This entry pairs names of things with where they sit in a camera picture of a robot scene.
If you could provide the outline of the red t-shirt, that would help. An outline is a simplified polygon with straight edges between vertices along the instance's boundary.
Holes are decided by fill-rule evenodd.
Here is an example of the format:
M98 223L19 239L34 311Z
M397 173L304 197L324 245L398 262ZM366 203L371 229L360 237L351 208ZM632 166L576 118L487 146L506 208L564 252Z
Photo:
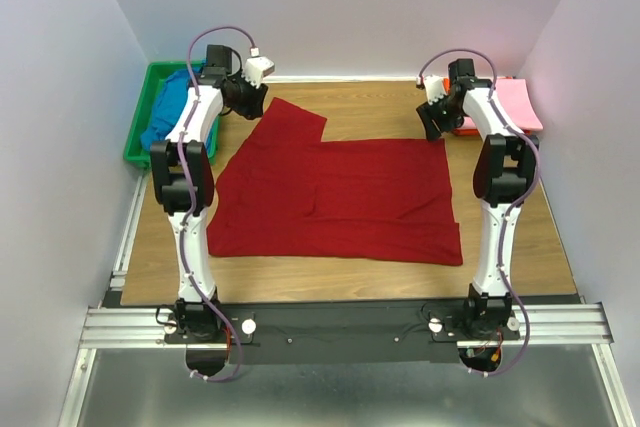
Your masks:
M326 118L275 98L217 180L215 257L460 266L443 141L325 141Z

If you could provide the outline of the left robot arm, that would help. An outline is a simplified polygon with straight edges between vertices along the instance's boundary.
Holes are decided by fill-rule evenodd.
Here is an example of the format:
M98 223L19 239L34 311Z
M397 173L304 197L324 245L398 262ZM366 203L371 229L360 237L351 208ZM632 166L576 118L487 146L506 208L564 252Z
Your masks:
M185 105L176 125L150 151L155 198L171 225L180 275L172 318L164 327L169 335L201 343L229 332L214 311L217 285L209 268L206 220L215 185L206 142L224 109L250 120L263 115L264 79L275 68L255 45L238 69L232 68L233 55L230 47L209 45L199 73L187 66Z

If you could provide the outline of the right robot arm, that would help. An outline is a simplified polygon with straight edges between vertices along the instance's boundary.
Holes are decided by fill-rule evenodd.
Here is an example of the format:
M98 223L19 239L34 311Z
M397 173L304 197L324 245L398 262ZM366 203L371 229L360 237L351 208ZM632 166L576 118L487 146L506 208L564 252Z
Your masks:
M439 140L469 118L483 141L472 179L482 211L479 261L453 326L468 338L486 338L512 316L514 237L522 206L539 182L538 140L511 120L498 99L497 80L479 78L471 58L451 62L447 78L425 72L419 71L416 86L426 101L416 111L427 140Z

